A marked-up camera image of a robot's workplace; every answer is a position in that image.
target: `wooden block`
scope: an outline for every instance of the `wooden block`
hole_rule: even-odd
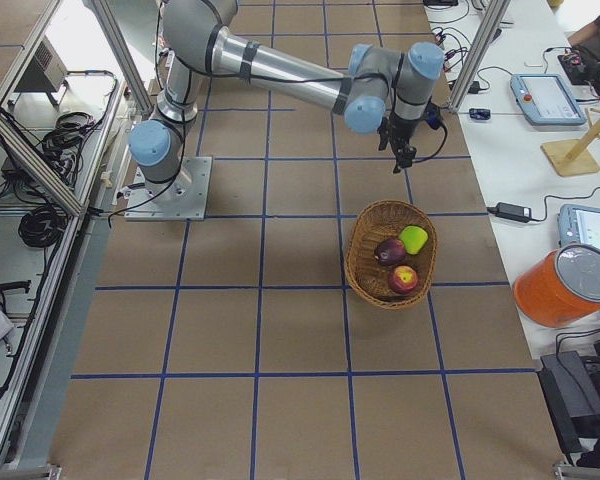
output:
[[[585,149],[574,159],[569,159],[567,154],[571,151],[578,140],[560,140],[558,142],[543,143],[540,148],[547,156],[553,168],[561,177],[572,177],[574,175],[585,175],[600,171],[600,165]]]

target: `purple fruit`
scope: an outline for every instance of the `purple fruit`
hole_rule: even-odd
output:
[[[388,267],[400,263],[407,255],[407,251],[399,238],[392,237],[380,242],[373,255],[380,265]]]

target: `blue joint cap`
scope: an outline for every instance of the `blue joint cap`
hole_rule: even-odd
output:
[[[348,74],[353,76],[358,71],[360,64],[362,63],[362,59],[364,58],[367,50],[369,50],[373,45],[369,45],[366,43],[358,43],[351,50],[351,57],[349,58],[349,69]]]
[[[409,62],[413,68],[429,80],[437,80],[444,65],[444,52],[428,42],[414,43],[409,50]]]
[[[156,120],[142,122],[129,134],[129,149],[140,166],[153,167],[171,149],[169,129]]]
[[[374,133],[382,123],[386,105],[380,97],[363,95],[344,111],[344,121],[356,133]]]

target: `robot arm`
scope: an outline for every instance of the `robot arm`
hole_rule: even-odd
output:
[[[354,132],[380,133],[380,148],[389,143],[400,167],[411,164],[415,149],[409,140],[425,115],[444,62],[434,44],[417,43],[407,54],[356,45],[343,75],[233,35],[228,25],[238,11],[236,0],[164,4],[164,37],[175,59],[151,119],[138,125],[130,139],[149,185],[159,189],[169,181],[179,188],[186,184],[186,179],[177,179],[182,174],[177,152],[195,120],[204,76],[239,77],[329,109],[343,115]],[[392,89],[392,109],[385,118]],[[170,201],[173,194],[166,192],[161,201]]]

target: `tablet device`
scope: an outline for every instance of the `tablet device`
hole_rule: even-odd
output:
[[[558,229],[562,246],[578,242],[600,249],[600,208],[565,204],[558,216]]]
[[[587,121],[560,75],[513,75],[510,85],[532,125],[582,125]]]

